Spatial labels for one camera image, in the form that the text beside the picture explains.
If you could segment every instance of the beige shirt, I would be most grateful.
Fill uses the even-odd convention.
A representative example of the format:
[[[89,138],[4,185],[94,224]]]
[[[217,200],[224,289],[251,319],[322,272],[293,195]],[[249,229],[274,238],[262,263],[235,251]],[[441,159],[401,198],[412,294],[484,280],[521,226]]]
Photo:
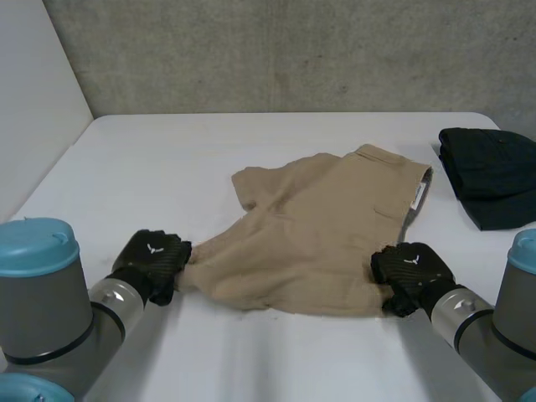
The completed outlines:
[[[194,247],[176,287],[245,310],[381,315],[391,293],[373,283],[370,256],[405,232],[425,174],[430,167],[372,145],[247,167],[233,176],[247,214]]]

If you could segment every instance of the folded black cloth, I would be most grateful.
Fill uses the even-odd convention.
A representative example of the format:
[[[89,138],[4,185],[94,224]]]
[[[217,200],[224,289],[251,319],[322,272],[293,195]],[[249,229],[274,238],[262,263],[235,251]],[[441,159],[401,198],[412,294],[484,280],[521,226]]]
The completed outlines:
[[[515,132],[448,128],[440,158],[452,188],[480,230],[536,221],[536,142]]]

